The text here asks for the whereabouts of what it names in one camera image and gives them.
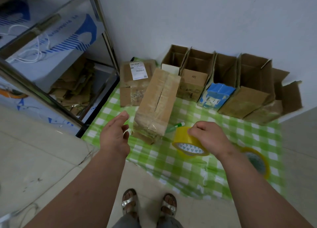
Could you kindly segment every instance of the hand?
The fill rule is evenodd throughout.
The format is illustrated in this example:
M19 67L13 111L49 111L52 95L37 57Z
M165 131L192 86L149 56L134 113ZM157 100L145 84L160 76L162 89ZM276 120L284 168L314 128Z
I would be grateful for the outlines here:
M230 154L235 151L235 147L228 140L222 128L214 122L198 121L187 132L197 138L217 159L220 159L222 154Z
M129 125L124 123L129 119L126 111L121 112L118 116L110 120L100 133L100 150L115 151L123 154L125 157L130 153L128 145L129 132L126 131Z

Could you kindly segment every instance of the green gingham cloth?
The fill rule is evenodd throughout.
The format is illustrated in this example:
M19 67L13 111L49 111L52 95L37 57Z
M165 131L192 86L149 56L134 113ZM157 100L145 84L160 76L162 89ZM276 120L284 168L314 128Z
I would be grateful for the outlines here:
M120 107L119 85L114 89L97 117L87 129L82 139L97 147L102 128L121 111L130 114L126 122L133 127L133 119L138 107ZM268 182L284 195L283 168L281 163L281 132L277 121L267 126L245 122L241 119L218 114L215 110L199 107L195 102L176 98L169 124L185 122L193 126L199 120L212 121L220 125L229 140L240 146L251 147L267 158L271 175ZM129 138L131 147L127 160L142 167L177 193L196 199L212 197L232 199L226 174L221 163L212 155L183 158L170 140L175 132L167 133L153 145L148 145L133 136Z

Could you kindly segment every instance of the packing tape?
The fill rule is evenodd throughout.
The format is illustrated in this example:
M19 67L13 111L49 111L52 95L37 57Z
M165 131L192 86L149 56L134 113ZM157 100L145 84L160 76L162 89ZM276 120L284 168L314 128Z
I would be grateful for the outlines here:
M209 155L209 152L203 147L199 140L187 133L189 128L190 127L176 128L172 145L183 152L187 157Z
M263 154L249 147L241 147L240 152L247 156L254 168L261 175L263 175L265 179L269 178L271 174L271 169L267 159L263 156Z

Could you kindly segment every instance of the sandal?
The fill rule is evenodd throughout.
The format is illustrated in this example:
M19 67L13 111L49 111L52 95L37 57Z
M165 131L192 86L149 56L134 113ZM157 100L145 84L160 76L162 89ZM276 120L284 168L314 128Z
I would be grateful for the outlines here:
M128 194L129 191L131 191L133 193L133 196L130 197L129 199L127 199L127 200L124 200L122 202L123 215L125 215L127 213L130 213L130 212L135 212L135 213L138 214L138 196L137 196L137 192L134 189L128 189L128 190L125 191L125 193L123 194L122 197L124 197L126 194ZM129 208L124 209L125 206L127 206L129 203L131 203L133 201L135 202L135 204L133 206L130 206Z
M175 202L175 206L170 205L170 204L168 204L168 203L165 201L166 196L169 196L170 198L172 198L172 200ZM163 208L163 207L168 208L168 209L171 211L172 215L171 215L171 214L168 214L168 213L163 212L163 211L162 211L162 208ZM175 215L176 215L176 211L177 211L177 202L176 202L176 198L175 198L175 196L173 196L173 195L172 195L172 194L170 194L170 193L165 194L165 195L164 195L164 197L163 197L162 205L161 205L160 217L162 217L162 216L171 216L171 217L175 217Z

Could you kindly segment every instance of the gray pants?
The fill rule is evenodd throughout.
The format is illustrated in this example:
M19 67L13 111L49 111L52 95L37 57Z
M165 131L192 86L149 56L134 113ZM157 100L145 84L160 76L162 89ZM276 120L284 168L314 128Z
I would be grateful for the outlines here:
M141 226L136 218L125 214L112 228L141 228ZM159 219L157 228L183 228L183 226L175 218L167 216Z

